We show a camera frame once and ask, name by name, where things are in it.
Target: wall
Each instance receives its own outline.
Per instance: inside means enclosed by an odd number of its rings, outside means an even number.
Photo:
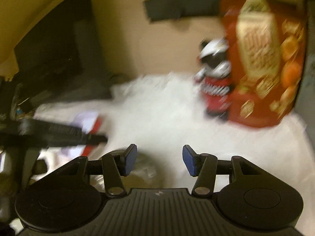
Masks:
[[[19,40],[62,0],[0,0],[0,63]],[[287,0],[301,3],[302,0]],[[170,71],[196,72],[198,44],[223,37],[218,18],[149,24],[143,0],[92,0],[109,69],[130,77]],[[14,67],[0,64],[0,73]]]

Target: snack package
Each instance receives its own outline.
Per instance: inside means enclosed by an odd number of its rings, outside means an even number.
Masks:
[[[277,125],[290,112],[301,79],[306,18],[274,0],[221,0],[235,85],[229,120]]]

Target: white cloth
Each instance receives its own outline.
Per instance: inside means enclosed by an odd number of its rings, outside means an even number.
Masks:
[[[193,187],[196,178],[189,176],[182,161],[185,144],[219,159],[240,155],[300,192],[304,210],[296,228],[306,236],[315,235],[314,152],[297,115],[291,113],[280,125],[264,129],[208,118],[190,75],[146,76],[112,90],[112,101],[43,105],[36,117],[69,123],[80,112],[99,112],[106,117],[101,131],[108,134],[109,142],[90,159],[134,143],[163,168],[166,188]],[[49,171],[63,163],[53,160],[49,158]],[[217,176],[215,190],[227,184],[227,176]]]

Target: panda ear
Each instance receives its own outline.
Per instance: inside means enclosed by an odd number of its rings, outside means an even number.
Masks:
[[[202,50],[207,46],[207,44],[208,44],[209,42],[210,42],[209,40],[203,39],[202,42],[199,44],[200,50],[202,51]]]

